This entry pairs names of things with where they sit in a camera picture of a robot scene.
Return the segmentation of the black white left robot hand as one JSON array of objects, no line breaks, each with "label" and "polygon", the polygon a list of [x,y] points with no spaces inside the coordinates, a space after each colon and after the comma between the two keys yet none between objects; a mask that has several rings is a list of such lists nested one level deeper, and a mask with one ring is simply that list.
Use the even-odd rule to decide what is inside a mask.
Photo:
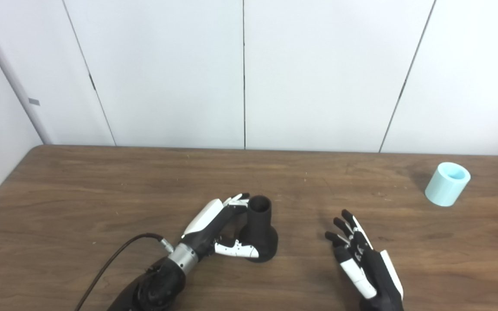
[{"label": "black white left robot hand", "polygon": [[213,199],[188,224],[180,243],[191,248],[200,262],[214,253],[232,257],[259,258],[255,246],[240,238],[222,238],[221,231],[237,215],[248,211],[249,193],[228,197],[225,201]]}]

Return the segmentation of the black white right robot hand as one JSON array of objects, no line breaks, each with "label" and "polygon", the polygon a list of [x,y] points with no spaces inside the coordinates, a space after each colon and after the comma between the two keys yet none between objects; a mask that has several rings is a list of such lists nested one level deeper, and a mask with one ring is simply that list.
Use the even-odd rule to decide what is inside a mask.
[{"label": "black white right robot hand", "polygon": [[358,219],[348,210],[335,217],[344,237],[325,232],[336,262],[361,295],[361,311],[403,311],[404,290],[387,250],[376,250]]}]

